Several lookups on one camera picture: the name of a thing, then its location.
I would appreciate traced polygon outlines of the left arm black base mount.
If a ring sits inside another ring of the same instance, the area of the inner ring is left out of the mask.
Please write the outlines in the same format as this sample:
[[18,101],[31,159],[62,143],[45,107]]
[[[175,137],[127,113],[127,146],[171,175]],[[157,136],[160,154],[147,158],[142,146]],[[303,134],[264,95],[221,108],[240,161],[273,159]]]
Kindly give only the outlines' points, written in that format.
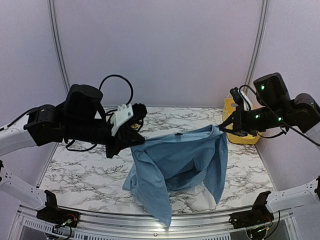
[[41,190],[43,204],[36,209],[36,217],[40,220],[57,224],[62,227],[70,225],[72,228],[77,227],[80,213],[78,211],[58,207],[56,195],[49,190]]

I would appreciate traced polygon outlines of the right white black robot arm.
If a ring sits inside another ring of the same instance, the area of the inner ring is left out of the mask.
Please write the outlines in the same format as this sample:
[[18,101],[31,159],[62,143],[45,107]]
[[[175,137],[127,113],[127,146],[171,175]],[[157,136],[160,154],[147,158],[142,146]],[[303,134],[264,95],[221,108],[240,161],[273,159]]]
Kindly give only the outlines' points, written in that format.
[[[236,108],[219,125],[223,132],[238,137],[256,136],[279,128],[282,135],[297,134],[302,141],[320,146],[320,107],[307,93],[291,98],[280,73],[256,79],[252,86],[230,90]],[[233,213],[230,222],[235,228],[274,220],[274,214],[320,202],[320,178],[282,191],[260,193],[250,210]]]

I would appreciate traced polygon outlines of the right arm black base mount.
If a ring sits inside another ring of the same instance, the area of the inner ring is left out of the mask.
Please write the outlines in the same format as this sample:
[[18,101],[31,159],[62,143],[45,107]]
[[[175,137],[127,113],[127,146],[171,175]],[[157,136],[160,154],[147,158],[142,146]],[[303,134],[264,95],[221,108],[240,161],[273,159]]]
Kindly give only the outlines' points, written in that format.
[[233,225],[233,228],[247,228],[273,221],[274,215],[266,207],[267,198],[270,194],[271,191],[260,193],[250,210],[232,213],[229,223]]

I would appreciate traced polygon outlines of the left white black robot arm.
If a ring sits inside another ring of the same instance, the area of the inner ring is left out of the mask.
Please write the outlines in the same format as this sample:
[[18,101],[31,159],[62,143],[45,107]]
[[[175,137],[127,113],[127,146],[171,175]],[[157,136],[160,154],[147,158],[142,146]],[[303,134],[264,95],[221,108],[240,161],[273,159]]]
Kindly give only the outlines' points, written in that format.
[[142,103],[126,103],[110,117],[101,104],[103,93],[85,84],[71,86],[66,100],[27,110],[0,129],[0,154],[69,140],[104,145],[107,158],[121,150],[143,144],[145,138],[134,124],[142,124],[147,108]]

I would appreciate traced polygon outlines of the light blue printed t-shirt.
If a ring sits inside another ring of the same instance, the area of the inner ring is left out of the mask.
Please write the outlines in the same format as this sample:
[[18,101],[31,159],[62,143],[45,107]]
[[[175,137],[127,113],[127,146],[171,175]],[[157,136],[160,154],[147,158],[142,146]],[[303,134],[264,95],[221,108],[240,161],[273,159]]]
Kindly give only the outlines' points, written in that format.
[[200,184],[219,203],[223,195],[227,165],[227,134],[216,125],[192,131],[148,138],[131,147],[134,164],[122,188],[148,214],[169,227],[172,207],[169,192],[183,192]]

